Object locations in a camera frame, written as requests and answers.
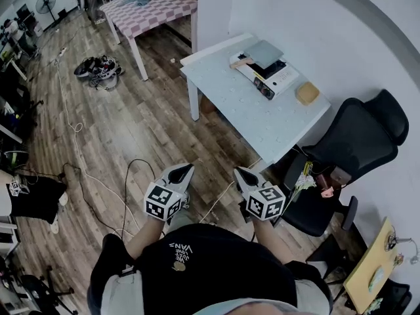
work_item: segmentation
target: pink object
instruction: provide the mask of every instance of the pink object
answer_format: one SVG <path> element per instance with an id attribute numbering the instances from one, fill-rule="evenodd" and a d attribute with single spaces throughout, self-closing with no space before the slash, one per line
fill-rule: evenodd
<path id="1" fill-rule="evenodd" d="M 323 198 L 330 198 L 330 197 L 333 197 L 333 196 L 334 196 L 334 189 L 333 189 L 333 187 L 332 187 L 332 186 L 330 186 L 327 190 L 324 190 L 324 191 L 321 193 L 321 196 L 322 196 Z"/>
<path id="2" fill-rule="evenodd" d="M 151 0 L 146 6 L 113 0 L 100 7 L 106 16 L 128 38 L 134 38 L 160 24 L 192 14 L 197 10 L 195 0 Z"/>

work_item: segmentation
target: yellow board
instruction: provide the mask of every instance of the yellow board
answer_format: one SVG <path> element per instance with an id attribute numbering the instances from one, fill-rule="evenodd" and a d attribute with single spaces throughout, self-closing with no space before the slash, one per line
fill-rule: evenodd
<path id="1" fill-rule="evenodd" d="M 351 272 L 344 287 L 351 298 L 353 305 L 356 307 L 357 313 L 363 314 L 368 306 L 375 300 L 377 294 L 383 287 L 386 280 L 389 278 L 392 270 L 394 269 L 394 260 L 397 256 L 397 249 L 386 252 L 385 244 L 391 233 L 394 232 L 391 222 L 388 217 L 384 219 L 381 231 L 379 231 L 375 241 L 369 246 L 362 259 Z M 376 270 L 381 267 L 384 270 L 384 275 L 369 292 L 369 283 L 375 274 Z"/>

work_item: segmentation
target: chair armrest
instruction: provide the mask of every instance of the chair armrest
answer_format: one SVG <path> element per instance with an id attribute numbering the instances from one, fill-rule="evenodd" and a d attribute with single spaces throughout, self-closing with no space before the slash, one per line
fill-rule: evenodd
<path id="1" fill-rule="evenodd" d="M 353 224 L 354 217 L 356 216 L 358 204 L 359 204 L 359 201 L 357 200 L 357 198 L 352 196 L 348 207 L 346 207 L 346 213 L 344 213 L 344 220 L 343 220 L 343 223 L 341 224 L 341 228 L 344 231 L 350 230 L 350 227 Z"/>
<path id="2" fill-rule="evenodd" d="M 295 159 L 293 160 L 292 164 L 290 165 L 289 169 L 287 170 L 284 177 L 283 185 L 290 192 L 293 191 L 297 179 L 299 178 L 303 169 L 305 168 L 306 161 L 308 161 L 308 158 L 304 154 L 298 153 Z"/>

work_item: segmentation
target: pile of shoes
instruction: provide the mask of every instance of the pile of shoes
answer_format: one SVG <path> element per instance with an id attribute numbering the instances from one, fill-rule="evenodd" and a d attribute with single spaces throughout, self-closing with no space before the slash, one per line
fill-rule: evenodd
<path id="1" fill-rule="evenodd" d="M 74 70 L 76 77 L 88 79 L 91 87 L 100 87 L 105 90 L 115 87 L 118 76 L 123 72 L 124 69 L 118 61 L 106 55 L 85 58 Z"/>

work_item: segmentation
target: white marker cube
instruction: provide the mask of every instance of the white marker cube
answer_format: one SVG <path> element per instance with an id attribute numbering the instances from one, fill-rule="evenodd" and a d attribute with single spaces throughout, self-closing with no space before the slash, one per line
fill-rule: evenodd
<path id="1" fill-rule="evenodd" d="M 161 221 L 167 221 L 181 209 L 182 196 L 152 182 L 144 195 L 144 212 Z"/>
<path id="2" fill-rule="evenodd" d="M 258 189 L 249 193 L 246 210 L 265 221 L 283 212 L 285 196 L 278 186 Z"/>

